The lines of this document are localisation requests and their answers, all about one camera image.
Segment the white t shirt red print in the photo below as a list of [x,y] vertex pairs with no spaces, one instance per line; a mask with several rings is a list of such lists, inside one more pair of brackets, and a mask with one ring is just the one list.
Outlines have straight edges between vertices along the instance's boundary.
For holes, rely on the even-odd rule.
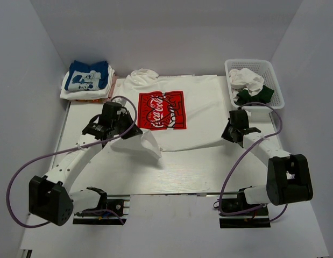
[[189,151],[224,144],[228,112],[217,75],[159,76],[133,71],[116,85],[136,124],[149,130],[162,152]]

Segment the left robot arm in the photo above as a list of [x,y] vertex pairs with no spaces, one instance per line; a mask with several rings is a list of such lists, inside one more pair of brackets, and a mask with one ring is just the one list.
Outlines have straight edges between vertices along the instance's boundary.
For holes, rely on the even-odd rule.
[[91,118],[74,149],[44,176],[29,182],[29,212],[62,226],[74,215],[96,216],[117,213],[108,207],[107,193],[96,187],[71,192],[72,185],[88,163],[118,140],[142,135],[122,98],[103,104],[102,112]]

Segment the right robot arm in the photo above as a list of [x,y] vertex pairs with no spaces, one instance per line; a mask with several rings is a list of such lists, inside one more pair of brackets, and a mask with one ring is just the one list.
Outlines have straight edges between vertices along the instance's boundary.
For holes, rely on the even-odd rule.
[[275,206],[310,201],[313,187],[307,158],[291,154],[269,141],[268,135],[250,127],[246,110],[229,112],[222,138],[244,149],[242,157],[252,153],[267,168],[266,183],[239,190],[236,204],[223,204],[223,192],[218,199],[218,210],[224,216],[237,216],[260,209],[267,204]]

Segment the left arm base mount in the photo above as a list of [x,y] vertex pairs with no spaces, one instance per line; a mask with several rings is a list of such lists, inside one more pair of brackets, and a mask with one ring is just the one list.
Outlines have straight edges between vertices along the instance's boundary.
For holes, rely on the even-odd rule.
[[104,190],[87,187],[70,194],[74,225],[118,225],[127,220],[131,196],[109,195]]

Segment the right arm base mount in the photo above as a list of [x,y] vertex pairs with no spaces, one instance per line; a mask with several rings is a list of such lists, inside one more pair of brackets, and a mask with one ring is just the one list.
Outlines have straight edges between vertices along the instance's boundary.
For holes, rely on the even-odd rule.
[[219,213],[221,229],[270,228],[269,203],[266,188],[258,186],[225,193],[213,208]]

